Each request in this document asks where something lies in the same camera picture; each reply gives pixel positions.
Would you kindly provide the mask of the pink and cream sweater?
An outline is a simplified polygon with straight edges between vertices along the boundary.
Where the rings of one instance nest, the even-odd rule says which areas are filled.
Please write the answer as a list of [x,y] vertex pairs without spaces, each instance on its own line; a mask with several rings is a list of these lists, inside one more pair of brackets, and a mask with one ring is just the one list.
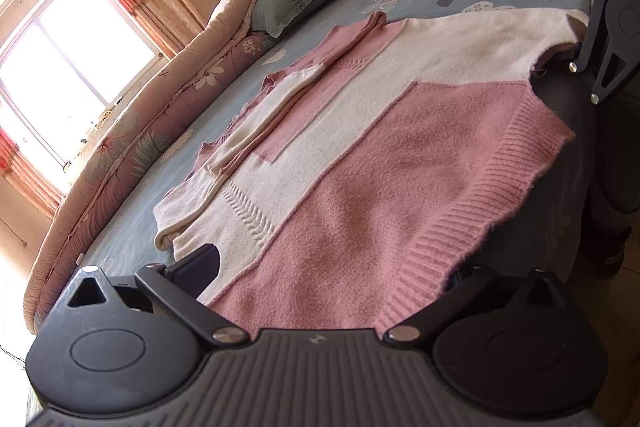
[[155,246],[216,246],[198,300],[251,333],[386,331],[442,295],[573,140],[530,77],[587,23],[514,9],[333,28],[203,146],[154,207]]

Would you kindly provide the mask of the teal floral bed sheet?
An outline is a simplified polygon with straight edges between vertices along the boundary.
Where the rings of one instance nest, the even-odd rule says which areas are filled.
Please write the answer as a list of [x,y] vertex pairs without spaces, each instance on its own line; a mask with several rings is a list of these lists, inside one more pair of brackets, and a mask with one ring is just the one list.
[[[257,94],[262,80],[290,65],[336,25],[362,20],[375,11],[389,20],[433,18],[463,11],[512,8],[585,9],[590,0],[331,0],[295,27],[273,48],[230,82],[202,109],[189,109],[184,130],[174,141],[154,139],[145,158],[145,174],[87,250],[80,265],[97,265],[110,277],[130,275],[149,262],[164,265],[171,253],[153,245],[152,209],[194,165],[201,146],[224,132],[242,106]],[[555,60],[533,77],[536,95],[575,133],[551,170],[534,186],[520,212],[492,231],[479,265],[504,275],[530,268],[551,268],[562,279],[578,270],[612,277],[623,265],[631,221],[624,205],[612,202],[608,184],[621,186],[630,165],[620,138],[637,127],[639,95],[628,87],[601,106],[590,103],[592,79],[572,74],[567,61]]]

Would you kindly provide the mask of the folded pink floral quilt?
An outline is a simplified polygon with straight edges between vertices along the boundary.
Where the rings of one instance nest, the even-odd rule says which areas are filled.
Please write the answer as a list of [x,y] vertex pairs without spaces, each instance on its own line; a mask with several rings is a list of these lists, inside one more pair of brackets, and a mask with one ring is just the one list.
[[160,156],[270,45],[250,28],[258,0],[221,0],[207,26],[149,80],[96,144],[32,266],[24,320],[38,332],[79,257]]

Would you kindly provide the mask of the left striped curtain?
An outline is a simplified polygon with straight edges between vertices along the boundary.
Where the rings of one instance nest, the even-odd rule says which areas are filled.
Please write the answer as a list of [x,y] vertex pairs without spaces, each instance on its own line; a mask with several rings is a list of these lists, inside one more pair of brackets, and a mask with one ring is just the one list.
[[63,193],[32,165],[4,130],[0,136],[0,162],[2,178],[43,216],[53,219],[64,199]]

